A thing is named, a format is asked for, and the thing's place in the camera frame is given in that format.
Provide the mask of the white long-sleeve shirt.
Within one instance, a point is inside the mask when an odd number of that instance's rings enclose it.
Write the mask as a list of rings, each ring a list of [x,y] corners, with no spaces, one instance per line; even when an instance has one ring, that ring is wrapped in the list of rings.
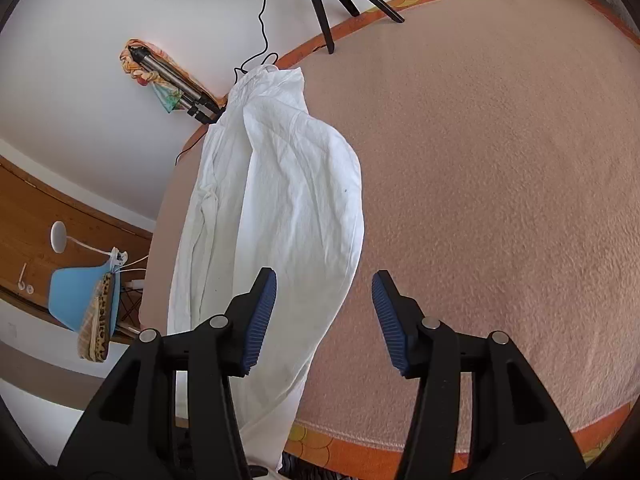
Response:
[[[280,467],[312,359],[352,286],[364,225],[360,163],[309,114],[301,70],[251,70],[206,134],[180,238],[167,330],[224,312],[260,270],[277,296],[256,365],[233,379],[248,460]]]

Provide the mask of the beige checked folded cloth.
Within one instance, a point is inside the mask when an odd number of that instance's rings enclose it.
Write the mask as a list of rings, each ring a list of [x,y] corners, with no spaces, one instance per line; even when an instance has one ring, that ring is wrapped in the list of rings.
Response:
[[[89,358],[88,350],[89,350],[89,344],[90,344],[90,333],[91,333],[91,325],[92,325],[92,318],[93,318],[92,307],[93,307],[95,294],[96,294],[96,290],[93,293],[89,307],[85,312],[85,316],[82,319],[80,331],[78,333],[78,343],[77,343],[78,356],[80,356],[81,359],[84,359],[90,362],[93,362],[93,360]]]

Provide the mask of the leopard print cloth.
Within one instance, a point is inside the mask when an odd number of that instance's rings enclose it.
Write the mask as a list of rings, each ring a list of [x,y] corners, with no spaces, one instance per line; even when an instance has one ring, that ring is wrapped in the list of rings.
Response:
[[[114,292],[114,274],[107,272],[101,278],[93,301],[93,318],[90,333],[89,358],[104,362],[111,339],[111,310]]]

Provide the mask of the light blue chair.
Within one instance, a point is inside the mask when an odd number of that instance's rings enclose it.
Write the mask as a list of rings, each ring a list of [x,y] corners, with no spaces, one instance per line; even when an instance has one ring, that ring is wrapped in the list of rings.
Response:
[[[49,289],[50,315],[78,333],[96,285],[104,274],[110,274],[110,270],[108,262],[102,266],[55,270],[51,275]]]

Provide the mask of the white clip-on desk lamp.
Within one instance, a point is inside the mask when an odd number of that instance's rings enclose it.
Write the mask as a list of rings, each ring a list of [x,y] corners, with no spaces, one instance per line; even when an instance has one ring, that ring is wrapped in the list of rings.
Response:
[[[66,225],[63,221],[56,220],[53,222],[50,229],[50,246],[52,250],[56,254],[64,254],[67,245],[70,243],[88,250],[88,252],[94,252],[95,254],[107,257],[111,266],[124,266],[128,262],[128,254],[126,252],[121,252],[117,247],[113,247],[111,250],[103,250],[93,247],[75,237],[69,236],[67,234]]]

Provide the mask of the wooden door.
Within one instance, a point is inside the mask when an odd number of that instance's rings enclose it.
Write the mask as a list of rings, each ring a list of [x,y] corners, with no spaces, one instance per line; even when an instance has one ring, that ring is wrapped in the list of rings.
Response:
[[[116,247],[131,261],[145,256],[152,234],[73,200],[1,159],[1,286],[39,309],[51,275],[100,266]]]

